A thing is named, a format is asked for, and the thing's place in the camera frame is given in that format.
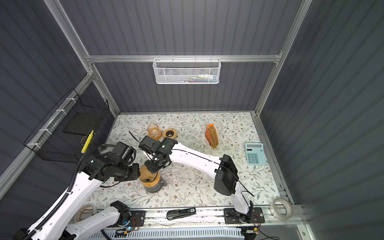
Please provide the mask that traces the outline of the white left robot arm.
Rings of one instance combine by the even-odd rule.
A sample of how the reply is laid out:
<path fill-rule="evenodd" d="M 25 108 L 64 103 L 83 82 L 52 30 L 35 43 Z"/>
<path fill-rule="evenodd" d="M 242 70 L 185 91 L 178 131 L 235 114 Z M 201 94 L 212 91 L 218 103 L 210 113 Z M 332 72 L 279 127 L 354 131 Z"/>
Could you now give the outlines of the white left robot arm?
<path fill-rule="evenodd" d="M 70 184 L 55 203 L 27 229 L 18 230 L 15 240 L 80 240 L 86 239 L 104 228 L 127 225 L 129 207 L 115 201 L 106 210 L 78 225 L 70 221 L 88 196 L 109 178 L 117 182 L 139 178 L 139 165 L 134 163 L 136 150 L 132 147 L 113 146 L 113 150 L 101 156 L 97 148 L 88 150 L 78 162 Z"/>

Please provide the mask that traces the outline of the orange glass pitcher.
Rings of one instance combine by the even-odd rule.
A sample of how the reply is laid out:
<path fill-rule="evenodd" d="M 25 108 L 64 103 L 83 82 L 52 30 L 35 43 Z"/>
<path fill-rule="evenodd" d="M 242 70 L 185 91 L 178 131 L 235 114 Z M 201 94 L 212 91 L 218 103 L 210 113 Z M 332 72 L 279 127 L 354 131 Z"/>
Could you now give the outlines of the orange glass pitcher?
<path fill-rule="evenodd" d="M 150 124 L 147 127 L 147 135 L 155 141 L 158 141 L 163 136 L 163 131 L 157 124 Z"/>

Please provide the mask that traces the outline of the grey glass pitcher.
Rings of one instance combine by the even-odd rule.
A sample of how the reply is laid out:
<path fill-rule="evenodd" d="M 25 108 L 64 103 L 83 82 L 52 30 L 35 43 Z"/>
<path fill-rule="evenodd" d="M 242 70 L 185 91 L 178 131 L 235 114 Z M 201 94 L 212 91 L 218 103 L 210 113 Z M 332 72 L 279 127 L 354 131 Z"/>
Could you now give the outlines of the grey glass pitcher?
<path fill-rule="evenodd" d="M 157 184 L 155 184 L 152 187 L 145 187 L 146 191 L 148 193 L 157 193 L 159 192 L 163 187 L 167 186 L 167 182 L 164 180 L 160 180 Z"/>

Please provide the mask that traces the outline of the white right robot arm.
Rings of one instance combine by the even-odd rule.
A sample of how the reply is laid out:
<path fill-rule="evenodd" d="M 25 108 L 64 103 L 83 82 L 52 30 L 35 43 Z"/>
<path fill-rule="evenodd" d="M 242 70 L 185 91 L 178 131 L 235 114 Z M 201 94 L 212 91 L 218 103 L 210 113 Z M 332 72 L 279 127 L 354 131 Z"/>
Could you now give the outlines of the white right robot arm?
<path fill-rule="evenodd" d="M 249 223 L 253 217 L 253 203 L 244 193 L 250 193 L 241 183 L 237 167 L 229 155 L 210 156 L 186 147 L 176 140 L 165 138 L 155 141 L 144 137 L 139 143 L 145 153 L 145 166 L 155 174 L 171 163 L 178 163 L 199 170 L 214 179 L 214 190 L 229 196 L 236 211 L 235 216 L 242 223 Z"/>

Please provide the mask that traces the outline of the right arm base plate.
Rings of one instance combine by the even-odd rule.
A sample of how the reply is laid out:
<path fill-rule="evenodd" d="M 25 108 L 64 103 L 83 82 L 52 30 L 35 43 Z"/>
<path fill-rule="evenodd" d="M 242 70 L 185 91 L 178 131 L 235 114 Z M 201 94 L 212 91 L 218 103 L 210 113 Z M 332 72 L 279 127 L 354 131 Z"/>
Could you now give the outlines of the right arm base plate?
<path fill-rule="evenodd" d="M 234 208 L 226 208 L 224 209 L 224 218 L 227 225 L 265 223 L 262 208 L 258 207 L 253 207 L 248 214 L 240 214 Z"/>

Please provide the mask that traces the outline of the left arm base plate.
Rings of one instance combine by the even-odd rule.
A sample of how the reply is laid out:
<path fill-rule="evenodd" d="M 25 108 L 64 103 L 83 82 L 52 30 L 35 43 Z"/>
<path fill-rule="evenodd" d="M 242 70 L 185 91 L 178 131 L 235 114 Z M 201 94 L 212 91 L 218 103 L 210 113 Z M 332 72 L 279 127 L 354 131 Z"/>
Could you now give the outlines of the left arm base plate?
<path fill-rule="evenodd" d="M 146 211 L 130 211 L 118 218 L 118 221 L 108 228 L 117 227 L 143 227 L 145 223 Z"/>

